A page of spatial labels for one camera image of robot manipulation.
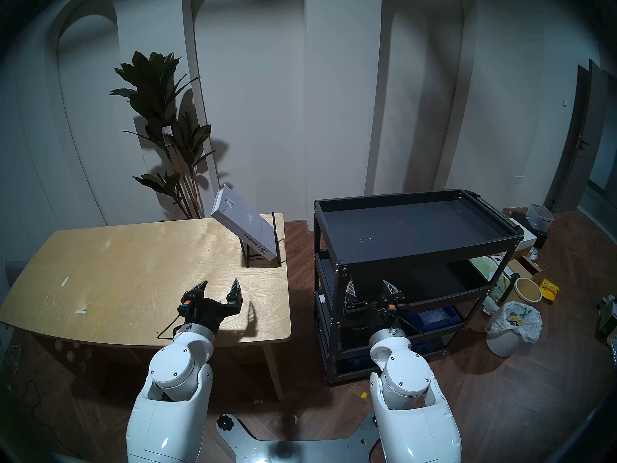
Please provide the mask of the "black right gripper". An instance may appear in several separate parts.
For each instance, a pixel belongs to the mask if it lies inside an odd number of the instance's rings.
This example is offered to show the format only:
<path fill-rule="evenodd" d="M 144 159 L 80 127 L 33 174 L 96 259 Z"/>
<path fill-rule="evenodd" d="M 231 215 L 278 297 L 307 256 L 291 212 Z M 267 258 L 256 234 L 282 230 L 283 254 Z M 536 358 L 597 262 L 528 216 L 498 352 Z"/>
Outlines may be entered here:
<path fill-rule="evenodd" d="M 397 328 L 399 311 L 409 311 L 410 304 L 403 300 L 403 293 L 386 280 L 381 280 L 382 296 L 379 301 L 358 301 L 354 283 L 346 286 L 344 315 L 348 320 L 360 322 L 369 328 Z"/>

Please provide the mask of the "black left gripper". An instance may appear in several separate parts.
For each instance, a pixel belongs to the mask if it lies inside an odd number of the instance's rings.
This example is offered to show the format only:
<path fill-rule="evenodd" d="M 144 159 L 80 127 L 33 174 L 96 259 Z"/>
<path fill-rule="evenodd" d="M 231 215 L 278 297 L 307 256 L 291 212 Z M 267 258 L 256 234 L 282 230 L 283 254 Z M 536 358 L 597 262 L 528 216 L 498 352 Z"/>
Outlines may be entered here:
<path fill-rule="evenodd" d="M 177 308 L 179 316 L 185 319 L 185 324 L 201 325 L 217 334 L 220 324 L 227 317 L 238 315 L 242 308 L 243 298 L 238 279 L 234 279 L 227 294 L 227 302 L 220 303 L 204 297 L 207 280 L 197 284 L 186 292 L 186 301 Z"/>

